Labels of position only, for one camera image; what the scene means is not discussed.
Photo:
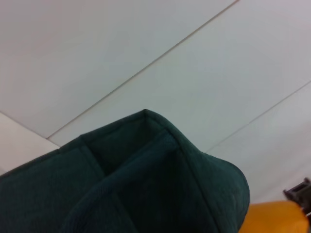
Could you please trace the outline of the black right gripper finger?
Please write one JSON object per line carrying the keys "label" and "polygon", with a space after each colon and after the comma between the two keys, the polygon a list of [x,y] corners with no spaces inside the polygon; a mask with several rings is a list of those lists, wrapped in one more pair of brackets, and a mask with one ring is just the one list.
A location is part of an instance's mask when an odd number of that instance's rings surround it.
{"label": "black right gripper finger", "polygon": [[311,180],[304,178],[303,182],[291,189],[283,190],[286,199],[297,203],[306,216],[311,216]]}

